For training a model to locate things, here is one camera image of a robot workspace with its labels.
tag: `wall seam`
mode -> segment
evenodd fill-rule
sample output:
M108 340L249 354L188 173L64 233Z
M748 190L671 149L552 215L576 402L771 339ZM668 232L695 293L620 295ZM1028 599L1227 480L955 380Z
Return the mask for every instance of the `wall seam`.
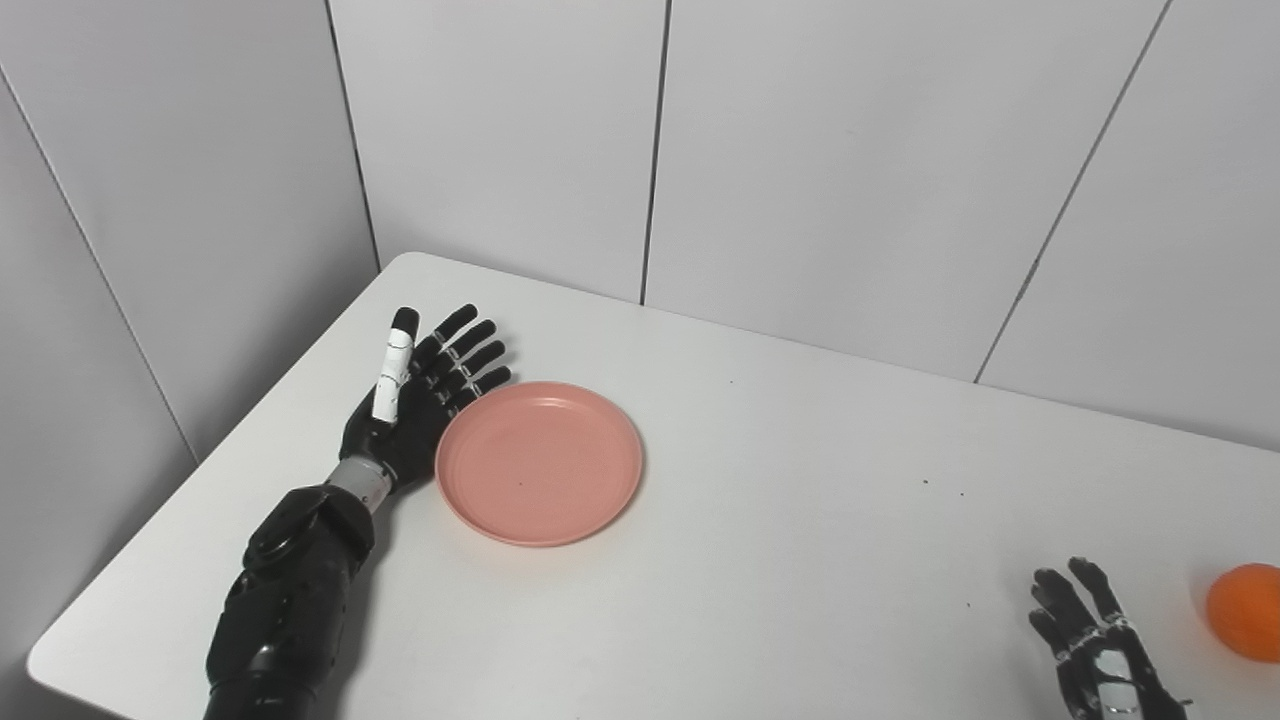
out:
M76 232L79 236L81 242L84 243L84 249L88 251L90 259L93 260L93 268L97 269L99 277L102 278L102 284L106 287L106 293L111 297L111 304L115 306L115 311L119 314L120 322L124 323L124 329L129 334L129 341L133 342L133 347L138 351L138 357L142 359L142 365L146 368L147 375L151 377L151 383L155 386L156 392L160 393L160 402L164 405L165 413L169 414L169 420L173 421L174 429L178 430L178 437L182 438L182 443L187 447L187 452L191 455L191 461L195 465L198 465L200 459L196 455L196 450L187 438L187 433L183 430L182 423L178 421L178 415L174 413L173 405L170 405L169 397L165 395L164 387L160 384L160 378L156 377L155 368L151 366L151 360L142 348L142 343L138 341L138 336L133 331L133 324L129 323L129 316L124 313L124 306L120 305L120 299L116 297L115 288L111 287L111 281L108 278L106 270L102 268L102 263L99 260L97 252L93 250L93 243L90 242L88 233L86 233L79 215L76 214L76 209L72 206L70 199L67 196L67 190L58 178L58 173L54 170L54 164L49 159L49 154L45 152L45 146L40 142L40 137L36 135L36 128L32 124L31 118L27 115L27 109L23 106L17 88L14 88L13 83L9 82L9 76L5 73L3 64L0 64L0 85L3 85L4 91L13 97L14 106L18 109L18 117L27 128L27 135L31 137L31 141L36 145L36 151L40 154L40 159L45 165L45 172L49 173L49 178L54 182L54 187L58 190L58 196L61 199L63 206L67 208L67 213L70 215L72 223L76 224Z
M1093 156L1097 154L1098 146L1102 145L1103 136L1106 136L1107 129L1111 128L1111 120L1115 119L1116 110L1120 109L1120 102L1124 101L1125 94L1129 92L1129 86L1133 85L1133 78L1138 74L1138 68L1147 58L1147 50L1151 49L1152 41L1156 40L1156 33L1160 32L1160 26L1165 22L1165 15L1169 13L1169 8L1172 4L1174 0L1165 0L1165 5L1160 9L1160 14L1156 15L1156 23L1151 27L1151 32L1147 33L1147 40L1142 44L1142 50L1138 51L1138 58L1134 60L1133 67L1129 68L1129 74L1120 86L1120 92L1116 95L1115 101L1111 102L1111 109L1107 111L1106 119L1102 120L1102 128L1098 129L1097 137L1093 138L1093 145L1089 146L1089 152L1084 156L1084 163L1080 164L1080 169L1075 173L1075 179L1071 182L1070 190L1066 191L1066 199L1062 200L1062 205L1059 208L1057 215L1053 217L1048 233L1044 236L1044 241L1041 242L1039 251L1036 252L1036 259L1032 260L1032 265L1027 270L1027 277L1023 279L1021 287L1018 288L1018 295L1014 296L1014 302L1009 306L1009 311L1005 314L1004 322L1000 323L1000 329L996 331L996 337L991 342L991 347L987 348L987 355L983 357L982 365L978 366L978 374L973 378L974 383L982 382L982 375L987 372L987 365L991 363L991 357L996 354L996 346L998 346L1000 341L1005 337L1009 322L1012 319L1014 313L1018 311L1019 304L1021 304L1023 297L1027 295L1027 288L1030 287L1032 279L1039 270L1041 260L1044 258L1044 251L1048 250L1050 241L1052 241L1053 236L1057 233L1057 227L1061 224L1062 217L1066 215L1066 208L1071 204L1071 200L1075 199L1075 191L1079 190L1084 173L1089 169L1089 164L1093 161Z

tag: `robotic arm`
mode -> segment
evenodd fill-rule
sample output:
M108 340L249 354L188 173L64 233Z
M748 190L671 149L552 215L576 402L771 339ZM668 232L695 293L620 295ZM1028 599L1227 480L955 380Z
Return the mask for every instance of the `robotic arm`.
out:
M402 307L374 389L347 420L324 484L293 489L248 541L209 650L205 720L305 720L333 667L347 592L374 547L381 501L430 474L444 428L467 404L511 379L485 320L466 305L412 354L417 313Z

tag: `robotic hand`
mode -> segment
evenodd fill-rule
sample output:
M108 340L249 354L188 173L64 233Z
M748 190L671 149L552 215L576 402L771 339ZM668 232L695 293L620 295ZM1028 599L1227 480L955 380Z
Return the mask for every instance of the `robotic hand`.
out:
M1188 720L1187 706L1160 684L1107 575L1083 557L1068 564L1093 596L1101 623L1057 570L1036 571L1032 625L1057 659L1057 684L1074 720Z
M416 348L417 313L392 325L383 375L347 420L339 462L324 484L291 491L248 541L209 650L205 720L303 720L329 675L347 591L374 547L381 501L430 475L454 415L511 379L485 320L466 305Z

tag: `orange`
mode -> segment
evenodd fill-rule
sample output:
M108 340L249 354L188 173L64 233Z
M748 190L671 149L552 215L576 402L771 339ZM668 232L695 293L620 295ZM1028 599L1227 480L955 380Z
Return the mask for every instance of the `orange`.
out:
M1208 625L1226 647L1260 662L1280 662L1280 568L1253 562L1213 580Z

